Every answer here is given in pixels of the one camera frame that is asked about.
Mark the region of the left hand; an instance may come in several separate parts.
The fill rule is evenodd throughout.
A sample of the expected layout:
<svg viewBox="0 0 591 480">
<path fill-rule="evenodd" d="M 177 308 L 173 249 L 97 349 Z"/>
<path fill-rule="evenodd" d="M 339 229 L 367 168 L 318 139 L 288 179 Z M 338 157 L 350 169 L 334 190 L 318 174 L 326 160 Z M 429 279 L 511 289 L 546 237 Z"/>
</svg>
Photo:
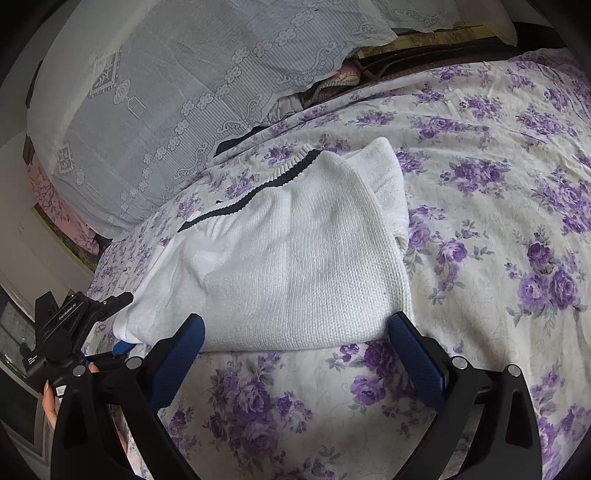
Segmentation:
<svg viewBox="0 0 591 480">
<path fill-rule="evenodd" d="M 60 406 L 61 398 L 56 395 L 52 385 L 46 381 L 42 392 L 42 409 L 47 424 L 52 430 L 55 430 Z"/>
</svg>

